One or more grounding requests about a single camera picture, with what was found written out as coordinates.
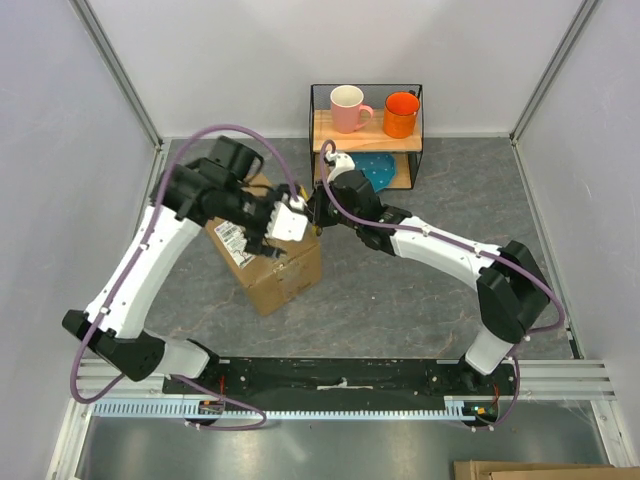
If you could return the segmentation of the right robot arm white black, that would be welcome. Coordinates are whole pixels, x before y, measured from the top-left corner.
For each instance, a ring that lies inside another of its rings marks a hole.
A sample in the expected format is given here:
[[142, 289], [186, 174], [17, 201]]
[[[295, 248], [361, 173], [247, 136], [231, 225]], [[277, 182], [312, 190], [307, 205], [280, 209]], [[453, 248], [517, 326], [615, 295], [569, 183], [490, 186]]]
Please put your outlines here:
[[309, 204], [314, 226], [349, 227], [368, 248], [425, 264], [477, 293], [482, 327], [457, 371], [460, 386], [469, 393], [481, 393], [493, 383], [503, 358], [534, 331], [547, 305], [558, 303], [525, 245], [483, 244], [435, 228], [383, 203], [357, 170], [318, 180]]

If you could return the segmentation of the brown cardboard express box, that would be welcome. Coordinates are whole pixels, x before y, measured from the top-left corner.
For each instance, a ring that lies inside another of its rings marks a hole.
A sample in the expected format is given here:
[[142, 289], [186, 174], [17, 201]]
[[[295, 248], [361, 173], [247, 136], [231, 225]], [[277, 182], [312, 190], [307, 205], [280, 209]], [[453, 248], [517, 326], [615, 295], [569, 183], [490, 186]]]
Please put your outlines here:
[[233, 187], [229, 193], [213, 190], [203, 200], [205, 211], [217, 215], [206, 224], [207, 234], [256, 311], [263, 316], [281, 308], [322, 278], [321, 249], [311, 230], [305, 232], [301, 242], [267, 238], [272, 246], [285, 251], [279, 258], [244, 251], [243, 205], [253, 200], [276, 203], [287, 198], [286, 184], [274, 186], [260, 174], [247, 186]]

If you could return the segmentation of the yellow utility knife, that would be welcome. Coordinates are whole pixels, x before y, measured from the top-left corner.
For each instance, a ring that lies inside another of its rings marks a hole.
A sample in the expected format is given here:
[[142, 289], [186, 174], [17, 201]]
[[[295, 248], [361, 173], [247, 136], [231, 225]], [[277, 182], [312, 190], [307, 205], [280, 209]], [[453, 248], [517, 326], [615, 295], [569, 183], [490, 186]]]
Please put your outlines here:
[[307, 216], [309, 224], [311, 225], [311, 230], [316, 237], [319, 237], [322, 235], [322, 228], [315, 223], [314, 205], [311, 195], [307, 192], [303, 185], [297, 185], [297, 190], [305, 202], [305, 214]]

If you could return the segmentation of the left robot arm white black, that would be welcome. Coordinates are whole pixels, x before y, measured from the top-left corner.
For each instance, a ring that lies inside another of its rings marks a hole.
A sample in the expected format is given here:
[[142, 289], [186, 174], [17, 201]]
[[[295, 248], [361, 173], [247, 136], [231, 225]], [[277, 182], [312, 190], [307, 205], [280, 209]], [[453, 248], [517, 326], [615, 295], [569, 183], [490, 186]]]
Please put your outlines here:
[[198, 393], [219, 382], [218, 356], [192, 340], [166, 339], [145, 327], [148, 311], [179, 256], [207, 223], [220, 218], [247, 234], [249, 253], [277, 257], [270, 241], [300, 241], [305, 201], [287, 162], [285, 183], [265, 195], [249, 192], [251, 171], [263, 157], [220, 136], [210, 153], [189, 163], [167, 165], [152, 191], [142, 223], [111, 278], [89, 305], [68, 311], [62, 326], [81, 342], [76, 358], [91, 351], [121, 378], [139, 382], [154, 373], [184, 377]]

